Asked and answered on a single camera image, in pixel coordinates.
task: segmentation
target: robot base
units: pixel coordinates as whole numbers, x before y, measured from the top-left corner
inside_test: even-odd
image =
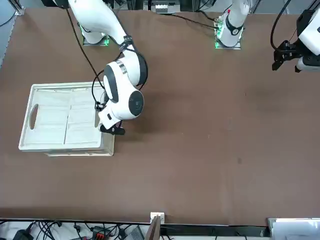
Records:
[[[214,30],[214,48],[215,49],[232,49],[232,50],[241,50],[241,37],[242,37],[242,32],[243,30],[241,31],[240,33],[240,39],[238,41],[238,43],[235,45],[235,46],[232,46],[232,47],[228,47],[228,46],[225,46],[223,45],[220,40],[218,39],[218,35],[220,34],[221,30],[223,28],[223,16],[219,16],[219,18],[217,19],[217,22],[215,21],[214,22],[214,26],[215,27],[218,27],[219,30],[215,29]]]
[[[104,36],[98,43],[96,44],[91,44],[89,43],[84,37],[83,37],[83,41],[82,44],[83,46],[108,46],[110,42],[110,38],[109,36]]]

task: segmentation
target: brown table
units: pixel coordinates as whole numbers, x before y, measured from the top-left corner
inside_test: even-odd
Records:
[[[200,13],[184,16],[210,24]],[[0,71],[0,216],[266,225],[319,217],[320,75],[271,70],[275,15],[251,15],[242,50],[213,31],[147,11],[119,13],[149,66],[145,109],[125,121],[113,157],[49,158],[18,150],[32,84],[94,77],[65,11],[17,18]],[[291,37],[284,16],[275,43]],[[114,44],[85,47],[97,71]]]

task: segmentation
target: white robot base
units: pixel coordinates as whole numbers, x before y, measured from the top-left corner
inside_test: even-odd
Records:
[[[225,17],[226,17],[226,14],[221,15],[221,16],[219,16],[217,21],[214,22],[214,26],[219,28],[219,30],[218,29],[214,30],[214,48],[215,49],[241,50],[241,38],[242,38],[242,33],[243,33],[244,29],[242,29],[240,31],[240,33],[239,33],[240,34],[239,41],[234,46],[231,46],[231,47],[230,46],[225,46],[225,45],[222,44],[222,42],[218,38],[219,35],[221,34],[221,31],[222,31],[223,27],[224,27],[223,22],[224,22],[224,18]]]

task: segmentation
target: white tray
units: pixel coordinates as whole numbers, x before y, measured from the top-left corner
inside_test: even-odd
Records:
[[[90,150],[104,150],[107,146],[112,155],[114,136],[101,133],[95,127],[99,117],[91,86],[92,82],[32,85],[19,149],[50,153],[85,150],[88,153]],[[104,91],[99,83],[94,85],[93,92],[100,101]],[[32,122],[35,109],[35,122]]]

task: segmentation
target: metal bracket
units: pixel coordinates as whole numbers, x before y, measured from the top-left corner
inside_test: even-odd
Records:
[[[161,224],[165,224],[165,213],[164,212],[154,212],[154,211],[150,212],[150,223],[152,222],[152,220],[156,216],[160,216]]]
[[[16,16],[21,16],[25,13],[26,8],[24,6],[22,6],[18,0],[8,0],[8,2],[15,9]]]

